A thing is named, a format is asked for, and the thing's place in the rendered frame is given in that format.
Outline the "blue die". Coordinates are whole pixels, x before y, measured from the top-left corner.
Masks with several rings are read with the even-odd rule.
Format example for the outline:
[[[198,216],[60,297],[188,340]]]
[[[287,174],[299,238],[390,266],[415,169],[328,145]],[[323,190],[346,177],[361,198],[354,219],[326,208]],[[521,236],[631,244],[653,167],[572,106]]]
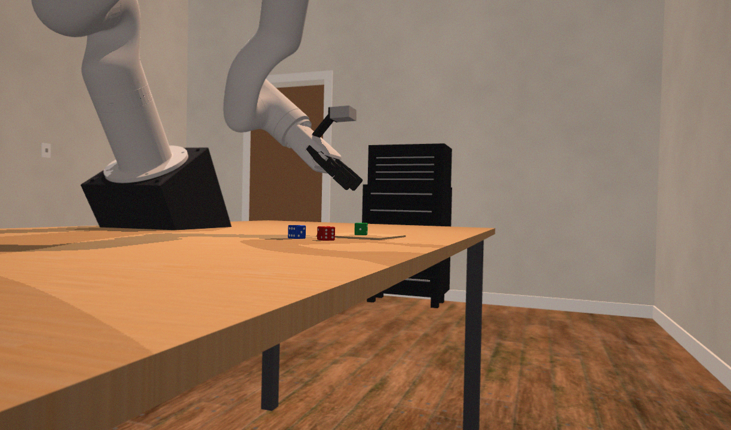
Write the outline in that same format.
[[[305,225],[288,225],[287,226],[287,238],[305,239],[306,238],[306,226]]]

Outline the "green die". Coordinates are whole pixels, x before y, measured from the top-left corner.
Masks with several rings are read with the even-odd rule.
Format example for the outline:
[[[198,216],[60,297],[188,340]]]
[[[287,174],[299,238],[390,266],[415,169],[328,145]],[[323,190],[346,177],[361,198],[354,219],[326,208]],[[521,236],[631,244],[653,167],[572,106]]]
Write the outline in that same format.
[[[355,223],[355,236],[367,236],[368,234],[368,223]]]

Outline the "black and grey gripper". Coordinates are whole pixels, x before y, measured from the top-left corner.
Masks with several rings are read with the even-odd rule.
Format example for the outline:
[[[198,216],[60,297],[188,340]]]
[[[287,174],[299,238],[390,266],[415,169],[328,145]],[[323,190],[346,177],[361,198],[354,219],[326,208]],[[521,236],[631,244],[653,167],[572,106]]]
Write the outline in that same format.
[[[285,138],[287,149],[295,151],[312,170],[334,176],[333,179],[345,190],[350,188],[355,191],[363,180],[341,162],[342,157],[331,145],[324,139],[313,136],[311,126],[311,121],[308,119],[293,126]]]

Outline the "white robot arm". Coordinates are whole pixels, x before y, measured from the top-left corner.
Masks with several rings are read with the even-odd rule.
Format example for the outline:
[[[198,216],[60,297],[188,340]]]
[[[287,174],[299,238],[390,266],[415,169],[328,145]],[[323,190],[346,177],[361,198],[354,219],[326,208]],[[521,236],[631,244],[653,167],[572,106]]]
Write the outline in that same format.
[[[310,121],[266,80],[299,48],[309,1],[262,0],[258,30],[235,56],[226,80],[223,113],[230,130],[265,130],[286,146],[293,126]],[[82,78],[115,156],[105,178],[143,182],[182,166],[188,153],[167,143],[140,62],[138,0],[32,0],[32,6],[53,32],[87,36]]]

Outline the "tan mat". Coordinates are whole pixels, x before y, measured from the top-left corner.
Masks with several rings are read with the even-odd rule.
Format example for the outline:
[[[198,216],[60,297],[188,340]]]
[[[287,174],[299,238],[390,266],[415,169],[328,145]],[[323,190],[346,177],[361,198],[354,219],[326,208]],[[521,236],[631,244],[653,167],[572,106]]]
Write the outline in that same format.
[[[367,236],[355,236],[354,232],[338,232],[335,234],[335,238],[349,238],[349,239],[371,239],[371,240],[383,240],[402,238],[406,236],[402,235],[390,235],[390,234],[367,234]]]

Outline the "red die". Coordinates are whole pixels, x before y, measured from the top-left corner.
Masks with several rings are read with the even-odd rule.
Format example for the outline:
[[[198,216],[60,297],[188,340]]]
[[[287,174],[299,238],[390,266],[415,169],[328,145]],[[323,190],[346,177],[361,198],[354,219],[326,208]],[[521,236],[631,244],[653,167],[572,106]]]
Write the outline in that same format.
[[[317,228],[317,239],[321,241],[334,241],[335,228],[332,226],[319,226]]]

